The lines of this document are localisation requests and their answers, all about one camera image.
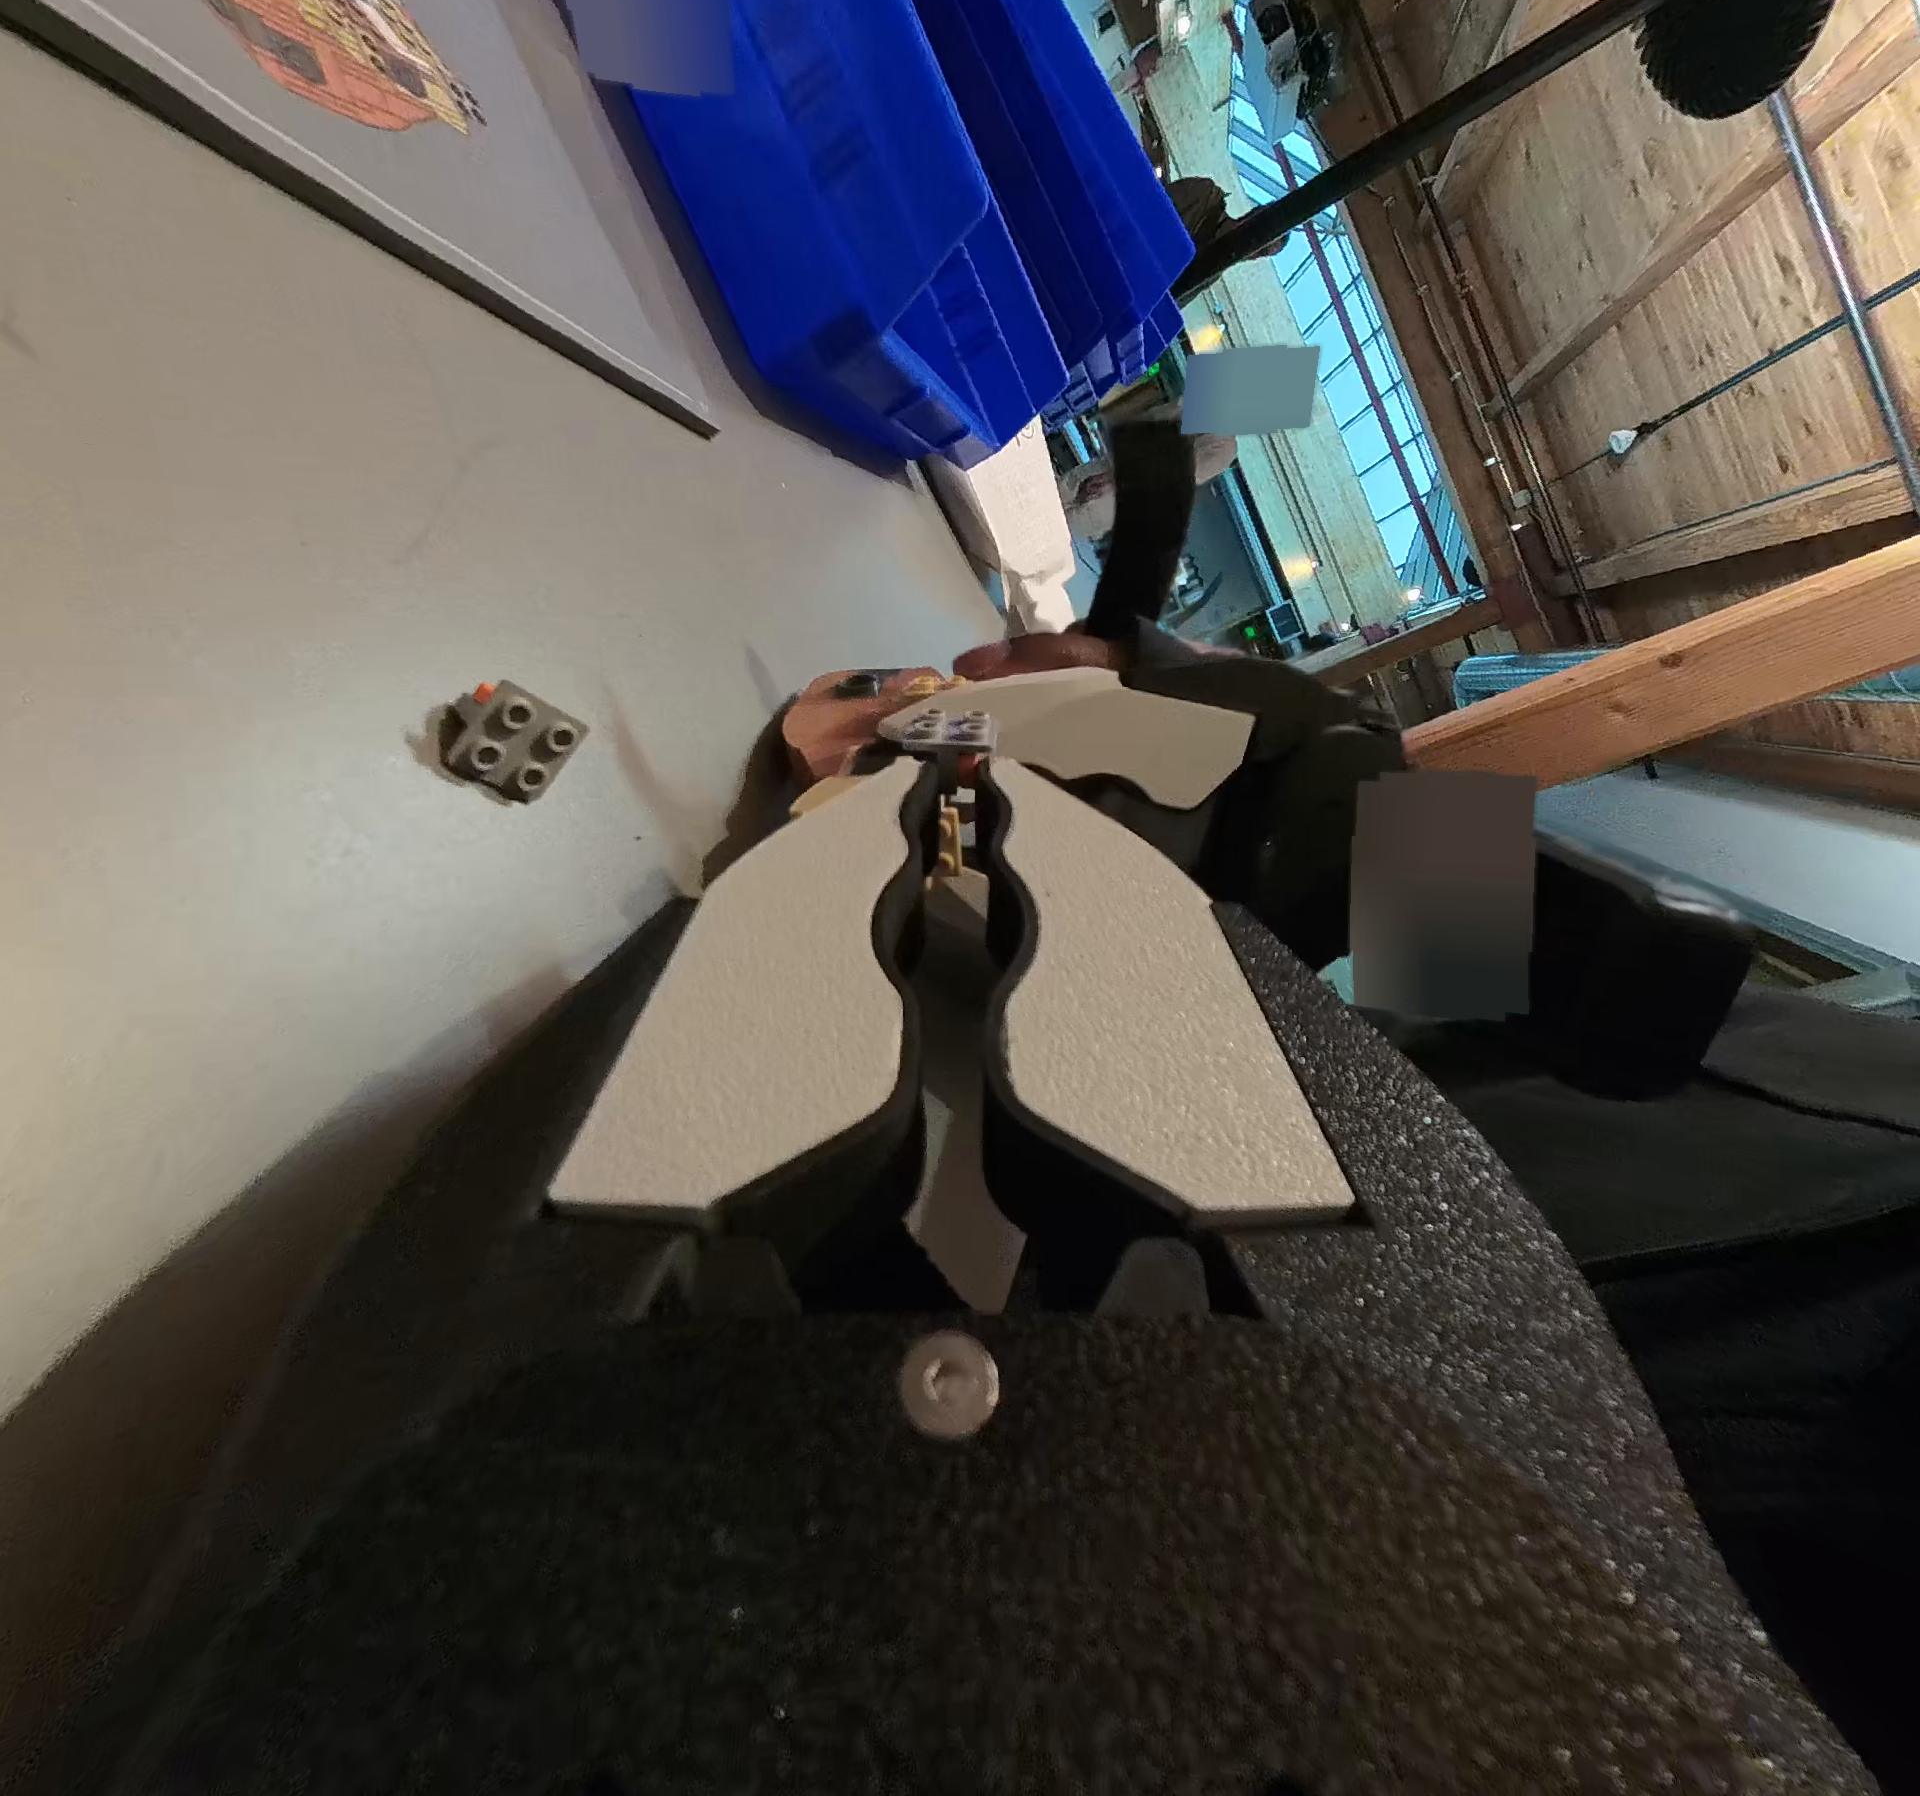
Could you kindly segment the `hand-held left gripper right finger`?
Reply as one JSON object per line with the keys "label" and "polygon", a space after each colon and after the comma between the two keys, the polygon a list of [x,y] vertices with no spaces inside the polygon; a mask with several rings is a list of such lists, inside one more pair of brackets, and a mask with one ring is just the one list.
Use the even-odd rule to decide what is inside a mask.
{"label": "hand-held left gripper right finger", "polygon": [[1021,915],[995,1022],[1011,1103],[1190,1226],[1345,1218],[1354,1192],[1211,899],[1037,772],[991,776]]}

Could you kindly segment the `light wooden beam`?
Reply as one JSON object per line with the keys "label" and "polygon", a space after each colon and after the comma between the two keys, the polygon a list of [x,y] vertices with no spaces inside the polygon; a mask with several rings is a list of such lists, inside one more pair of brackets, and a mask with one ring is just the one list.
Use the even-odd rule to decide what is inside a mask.
{"label": "light wooden beam", "polygon": [[1548,790],[1917,659],[1918,540],[1906,538],[1410,727],[1404,758]]}

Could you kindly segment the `slim silver spiral duct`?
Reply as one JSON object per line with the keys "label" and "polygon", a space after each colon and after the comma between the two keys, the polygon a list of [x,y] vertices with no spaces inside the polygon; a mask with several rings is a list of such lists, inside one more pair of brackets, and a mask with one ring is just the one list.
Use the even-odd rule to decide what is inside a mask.
{"label": "slim silver spiral duct", "polygon": [[[1537,679],[1548,679],[1565,671],[1584,667],[1602,659],[1600,650],[1551,652],[1551,655],[1508,655],[1508,656],[1465,656],[1453,667],[1453,706],[1465,708],[1508,695]],[[1918,703],[1918,667],[1909,666],[1899,671],[1859,679],[1828,692],[1821,692],[1815,703]]]}

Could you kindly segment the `stack of blue plastic bins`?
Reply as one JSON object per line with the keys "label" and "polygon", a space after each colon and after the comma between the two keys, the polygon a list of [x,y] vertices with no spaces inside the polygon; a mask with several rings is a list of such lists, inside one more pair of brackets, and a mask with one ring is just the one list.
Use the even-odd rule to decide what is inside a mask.
{"label": "stack of blue plastic bins", "polygon": [[911,0],[991,194],[972,251],[1018,383],[995,433],[1056,431],[1182,333],[1196,241],[1064,0]]}

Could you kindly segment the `person's right hand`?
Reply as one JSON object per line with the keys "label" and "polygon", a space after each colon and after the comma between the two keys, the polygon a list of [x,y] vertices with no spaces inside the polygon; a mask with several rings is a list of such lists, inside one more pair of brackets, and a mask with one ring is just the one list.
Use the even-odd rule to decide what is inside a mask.
{"label": "person's right hand", "polygon": [[977,646],[952,661],[953,679],[989,681],[1068,669],[1118,671],[1131,648],[1125,641],[1081,630],[1034,632]]}

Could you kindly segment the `blue plastic bin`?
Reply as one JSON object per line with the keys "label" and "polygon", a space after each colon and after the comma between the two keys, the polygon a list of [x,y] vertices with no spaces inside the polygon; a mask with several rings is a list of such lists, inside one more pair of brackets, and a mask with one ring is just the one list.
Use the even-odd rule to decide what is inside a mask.
{"label": "blue plastic bin", "polygon": [[759,375],[873,448],[991,454],[989,192],[912,1],[563,1]]}

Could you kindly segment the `person's dark jacket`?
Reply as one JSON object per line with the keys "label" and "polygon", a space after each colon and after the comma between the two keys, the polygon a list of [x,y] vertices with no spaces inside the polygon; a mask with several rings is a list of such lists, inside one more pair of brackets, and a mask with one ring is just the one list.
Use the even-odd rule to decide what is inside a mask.
{"label": "person's dark jacket", "polygon": [[1918,1783],[1917,1020],[1750,988],[1669,1095],[1500,1024],[1395,1026],[1594,1284],[1765,1633]]}

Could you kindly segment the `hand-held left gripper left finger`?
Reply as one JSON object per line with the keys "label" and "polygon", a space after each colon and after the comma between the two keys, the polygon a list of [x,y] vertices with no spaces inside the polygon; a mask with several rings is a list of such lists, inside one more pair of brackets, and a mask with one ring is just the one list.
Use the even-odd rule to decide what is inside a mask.
{"label": "hand-held left gripper left finger", "polygon": [[881,1121],[909,1067],[883,897],[923,882],[925,765],[891,761],[790,818],[703,895],[547,1201],[723,1224]]}

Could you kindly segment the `orange tan brick model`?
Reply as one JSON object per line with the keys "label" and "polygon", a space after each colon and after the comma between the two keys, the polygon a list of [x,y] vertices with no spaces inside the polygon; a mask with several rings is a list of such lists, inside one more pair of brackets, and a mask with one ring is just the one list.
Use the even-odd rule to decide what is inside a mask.
{"label": "orange tan brick model", "polygon": [[891,756],[896,748],[879,734],[883,720],[964,685],[931,667],[855,669],[822,676],[780,704],[747,754],[723,833],[703,858],[701,886],[710,888],[797,811],[837,794],[842,777],[874,766],[873,750]]}

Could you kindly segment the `small dark grey brick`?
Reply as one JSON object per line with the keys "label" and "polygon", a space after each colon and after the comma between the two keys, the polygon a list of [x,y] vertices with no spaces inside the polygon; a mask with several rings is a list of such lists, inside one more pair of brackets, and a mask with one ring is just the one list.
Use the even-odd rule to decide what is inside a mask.
{"label": "small dark grey brick", "polygon": [[589,726],[514,679],[493,679],[493,704],[444,704],[437,729],[443,776],[494,800],[540,800],[589,740]]}

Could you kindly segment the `grey instruction booklet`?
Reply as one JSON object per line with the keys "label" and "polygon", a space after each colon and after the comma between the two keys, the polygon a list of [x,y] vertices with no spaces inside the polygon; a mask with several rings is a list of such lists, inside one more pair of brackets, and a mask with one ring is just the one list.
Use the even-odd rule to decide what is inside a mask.
{"label": "grey instruction booklet", "polygon": [[4,0],[4,25],[701,437],[703,373],[558,0]]}

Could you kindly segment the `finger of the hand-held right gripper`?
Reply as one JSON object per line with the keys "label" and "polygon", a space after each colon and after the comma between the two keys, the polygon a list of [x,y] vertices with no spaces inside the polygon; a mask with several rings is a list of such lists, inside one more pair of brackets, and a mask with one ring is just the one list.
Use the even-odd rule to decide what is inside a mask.
{"label": "finger of the hand-held right gripper", "polygon": [[966,681],[995,752],[1062,783],[1112,777],[1166,808],[1200,808],[1247,758],[1256,715],[1152,695],[1113,671],[1072,667]]}

